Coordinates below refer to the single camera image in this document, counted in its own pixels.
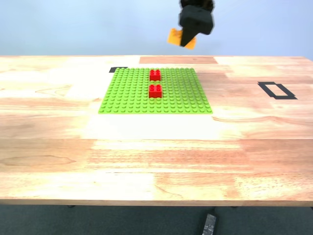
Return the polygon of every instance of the black tape marking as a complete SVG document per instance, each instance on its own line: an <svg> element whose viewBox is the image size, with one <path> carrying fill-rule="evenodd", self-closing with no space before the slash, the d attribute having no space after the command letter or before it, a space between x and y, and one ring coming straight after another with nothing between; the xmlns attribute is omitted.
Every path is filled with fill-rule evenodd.
<svg viewBox="0 0 313 235"><path fill-rule="evenodd" d="M112 67L109 72L115 72L116 69L127 69L128 67Z"/></svg>
<svg viewBox="0 0 313 235"><path fill-rule="evenodd" d="M289 91L284 85L276 84L275 82L258 82L258 85L269 95L269 97L273 97L275 99L297 99L295 95ZM281 89L286 95L275 95L267 85L276 85L279 89Z"/></svg>

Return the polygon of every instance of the wooden table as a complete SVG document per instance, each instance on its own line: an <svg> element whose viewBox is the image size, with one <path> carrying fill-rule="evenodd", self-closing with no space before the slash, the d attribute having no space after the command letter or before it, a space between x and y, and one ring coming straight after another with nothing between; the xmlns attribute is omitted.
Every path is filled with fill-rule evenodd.
<svg viewBox="0 0 313 235"><path fill-rule="evenodd" d="M214 114L98 115L111 67L192 67ZM306 58L9 56L0 90L0 203L313 206Z"/></svg>

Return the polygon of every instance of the green lego baseplate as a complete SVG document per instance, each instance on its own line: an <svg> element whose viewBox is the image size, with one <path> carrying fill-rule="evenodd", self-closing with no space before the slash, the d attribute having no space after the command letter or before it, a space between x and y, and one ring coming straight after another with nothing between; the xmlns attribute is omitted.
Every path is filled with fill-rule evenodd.
<svg viewBox="0 0 313 235"><path fill-rule="evenodd" d="M116 69L99 114L212 114L194 69L160 68L161 81L150 81L159 68ZM162 98L149 98L149 85L162 86Z"/></svg>

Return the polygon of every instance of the red 2x2 lego brick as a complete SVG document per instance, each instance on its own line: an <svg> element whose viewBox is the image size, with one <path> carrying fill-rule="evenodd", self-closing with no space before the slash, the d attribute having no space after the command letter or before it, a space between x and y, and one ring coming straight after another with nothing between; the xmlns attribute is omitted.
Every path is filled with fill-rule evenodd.
<svg viewBox="0 0 313 235"><path fill-rule="evenodd" d="M149 78L150 78L150 81L161 81L161 71L150 70Z"/></svg>
<svg viewBox="0 0 313 235"><path fill-rule="evenodd" d="M149 98L162 98L162 86L150 85L149 86Z"/></svg>

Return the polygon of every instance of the light blue wall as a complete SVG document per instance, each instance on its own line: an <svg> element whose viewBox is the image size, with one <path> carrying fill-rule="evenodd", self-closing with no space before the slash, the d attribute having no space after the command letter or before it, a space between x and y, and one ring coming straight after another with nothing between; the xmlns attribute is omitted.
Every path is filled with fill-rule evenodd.
<svg viewBox="0 0 313 235"><path fill-rule="evenodd" d="M312 0L216 0L194 50L167 44L179 0L0 0L0 54L294 55L313 60Z"/></svg>

